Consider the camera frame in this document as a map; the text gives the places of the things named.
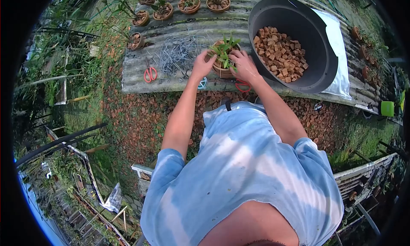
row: ground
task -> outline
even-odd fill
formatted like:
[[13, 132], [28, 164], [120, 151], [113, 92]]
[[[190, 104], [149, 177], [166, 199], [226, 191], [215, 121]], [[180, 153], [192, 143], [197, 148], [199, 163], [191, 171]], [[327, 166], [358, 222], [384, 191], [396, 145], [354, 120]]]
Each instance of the ground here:
[[[359, 19], [356, 22], [367, 24], [369, 30], [380, 29], [374, 27], [379, 24], [373, 22], [377, 19], [371, 9], [359, 10], [357, 4], [349, 6], [350, 2], [343, 2], [347, 0], [332, 1], [340, 10], [352, 8], [352, 17]], [[95, 18], [87, 29], [100, 35], [95, 42], [101, 50], [95, 60], [95, 72], [100, 80], [98, 86], [91, 91], [89, 99], [66, 106], [66, 132], [82, 130], [101, 121], [108, 122], [99, 135], [86, 139], [79, 147], [86, 150], [109, 143], [107, 149], [90, 156], [95, 176], [112, 186], [119, 181], [126, 194], [138, 197], [137, 176], [130, 167], [132, 164], [150, 166], [156, 161], [168, 115], [175, 107], [181, 92], [121, 94], [121, 63], [126, 38], [110, 26], [101, 24], [115, 24], [117, 29], [126, 31], [130, 21], [111, 17], [104, 18], [103, 22], [103, 16], [94, 13], [92, 16]], [[226, 95], [234, 102], [253, 102], [256, 98], [254, 93], [199, 91], [187, 161], [195, 157], [199, 149], [204, 130], [203, 112], [218, 107], [219, 100]], [[390, 142], [398, 134], [397, 124], [386, 120], [377, 121], [375, 117], [366, 121], [362, 113], [352, 107], [325, 102], [321, 104], [321, 109], [315, 111], [316, 100], [294, 97], [285, 97], [284, 100], [296, 113], [308, 136], [317, 143], [320, 150], [326, 151], [334, 172], [363, 162], [351, 154], [353, 150], [360, 151], [369, 158], [376, 156], [377, 142]]]

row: scissors handle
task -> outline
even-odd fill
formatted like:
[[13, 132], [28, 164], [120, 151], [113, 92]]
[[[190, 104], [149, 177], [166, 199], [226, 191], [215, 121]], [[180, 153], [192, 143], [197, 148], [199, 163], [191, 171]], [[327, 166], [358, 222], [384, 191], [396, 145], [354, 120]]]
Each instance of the scissors handle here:
[[[155, 72], [155, 77], [152, 76], [152, 70], [154, 70], [154, 72]], [[150, 67], [150, 71], [151, 71], [151, 79], [155, 80], [157, 78], [157, 70], [153, 67]]]
[[[155, 77], [152, 76], [152, 70], [155, 71]], [[149, 69], [146, 69], [144, 72], [144, 80], [146, 83], [150, 83], [153, 80], [157, 78], [157, 70], [155, 68], [150, 67]]]
[[[247, 90], [242, 90], [242, 89], [239, 88], [240, 85], [245, 85], [245, 86], [248, 86], [249, 88], [248, 88]], [[247, 82], [245, 82], [245, 81], [243, 81], [243, 80], [240, 80], [240, 79], [237, 79], [237, 80], [236, 80], [236, 82], [235, 82], [235, 87], [236, 87], [240, 92], [242, 92], [242, 93], [245, 93], [245, 92], [249, 92], [249, 91], [250, 91], [250, 85], [249, 85]]]

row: plastic bag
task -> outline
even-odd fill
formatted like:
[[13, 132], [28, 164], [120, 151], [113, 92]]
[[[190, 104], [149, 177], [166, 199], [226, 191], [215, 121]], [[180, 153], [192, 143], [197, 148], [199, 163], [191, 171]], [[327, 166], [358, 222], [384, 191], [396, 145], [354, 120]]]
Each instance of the plastic bag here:
[[325, 89], [323, 93], [338, 95], [344, 99], [351, 100], [352, 97], [349, 95], [350, 83], [349, 72], [347, 70], [347, 57], [343, 36], [340, 30], [340, 22], [335, 16], [329, 13], [313, 8], [312, 10], [326, 23], [326, 34], [329, 43], [331, 44], [335, 55], [339, 58], [335, 80], [333, 80], [332, 84]]
[[107, 201], [104, 204], [101, 204], [101, 206], [109, 211], [115, 211], [116, 213], [118, 213], [120, 211], [122, 201], [123, 196], [121, 194], [120, 183], [117, 183], [117, 185], [114, 187], [114, 190], [112, 190], [112, 192], [110, 193]]

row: red scissors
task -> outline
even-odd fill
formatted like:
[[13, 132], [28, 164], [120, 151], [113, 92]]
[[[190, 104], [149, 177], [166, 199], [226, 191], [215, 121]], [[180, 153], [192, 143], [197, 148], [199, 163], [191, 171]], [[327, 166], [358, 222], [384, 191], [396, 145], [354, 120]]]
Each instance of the red scissors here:
[[[242, 89], [239, 88], [240, 85], [248, 86], [249, 88], [246, 89], [246, 90], [242, 90]], [[248, 82], [245, 82], [245, 81], [243, 81], [243, 80], [237, 79], [236, 82], [235, 82], [235, 86], [236, 86], [236, 88], [237, 88], [239, 91], [241, 91], [241, 92], [243, 92], [243, 93], [250, 91], [250, 85], [249, 85], [249, 83], [248, 83]]]
[[[148, 61], [148, 58], [145, 58], [145, 62], [147, 64], [147, 69], [144, 72], [144, 80], [145, 80], [146, 83], [150, 83], [150, 82], [154, 81], [157, 78], [157, 70], [150, 66], [150, 62]], [[155, 77], [152, 76], [152, 70], [154, 70], [154, 72], [155, 72]]]

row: metal wire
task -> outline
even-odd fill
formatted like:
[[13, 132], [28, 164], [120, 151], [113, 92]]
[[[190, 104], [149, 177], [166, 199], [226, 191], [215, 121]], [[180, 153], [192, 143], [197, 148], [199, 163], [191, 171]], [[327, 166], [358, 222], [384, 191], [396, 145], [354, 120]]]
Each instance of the metal wire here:
[[175, 77], [177, 71], [182, 72], [180, 81], [188, 77], [186, 72], [192, 70], [195, 57], [208, 47], [205, 44], [205, 37], [201, 35], [182, 35], [168, 37], [162, 48], [160, 55], [160, 65], [162, 73]]

